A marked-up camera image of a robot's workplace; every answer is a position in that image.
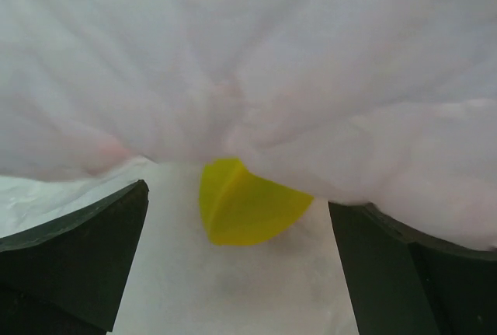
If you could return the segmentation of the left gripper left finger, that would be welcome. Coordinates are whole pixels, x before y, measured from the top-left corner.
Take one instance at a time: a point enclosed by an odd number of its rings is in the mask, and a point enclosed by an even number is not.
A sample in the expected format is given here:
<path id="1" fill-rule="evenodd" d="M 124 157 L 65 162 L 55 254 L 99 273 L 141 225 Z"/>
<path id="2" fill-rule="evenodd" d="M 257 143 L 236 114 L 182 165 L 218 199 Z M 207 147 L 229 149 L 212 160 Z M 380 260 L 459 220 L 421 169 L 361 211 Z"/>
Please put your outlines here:
<path id="1" fill-rule="evenodd" d="M 3 334 L 108 334 L 148 210 L 138 180 L 1 240 Z"/>

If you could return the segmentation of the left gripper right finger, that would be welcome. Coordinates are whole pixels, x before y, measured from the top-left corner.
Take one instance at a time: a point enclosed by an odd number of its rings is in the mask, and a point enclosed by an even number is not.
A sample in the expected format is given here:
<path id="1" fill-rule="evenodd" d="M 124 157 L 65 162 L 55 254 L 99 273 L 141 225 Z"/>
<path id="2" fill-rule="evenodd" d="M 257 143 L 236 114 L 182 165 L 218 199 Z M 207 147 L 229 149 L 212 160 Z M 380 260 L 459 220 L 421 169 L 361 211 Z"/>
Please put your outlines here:
<path id="1" fill-rule="evenodd" d="M 381 214 L 328 206 L 362 335 L 496 332 L 496 252 L 466 249 Z"/>

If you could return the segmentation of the pink plastic bag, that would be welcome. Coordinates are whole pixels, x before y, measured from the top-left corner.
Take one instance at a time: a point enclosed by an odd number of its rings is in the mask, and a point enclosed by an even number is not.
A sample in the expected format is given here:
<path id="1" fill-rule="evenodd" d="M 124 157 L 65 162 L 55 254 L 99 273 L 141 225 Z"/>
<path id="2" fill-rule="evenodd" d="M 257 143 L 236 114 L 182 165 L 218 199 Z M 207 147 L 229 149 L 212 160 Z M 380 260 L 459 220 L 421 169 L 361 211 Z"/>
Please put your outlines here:
<path id="1" fill-rule="evenodd" d="M 211 246 L 200 167 L 313 194 Z M 496 0 L 1 0 L 1 232 L 145 179 L 117 334 L 353 334 L 327 212 L 496 247 Z"/>

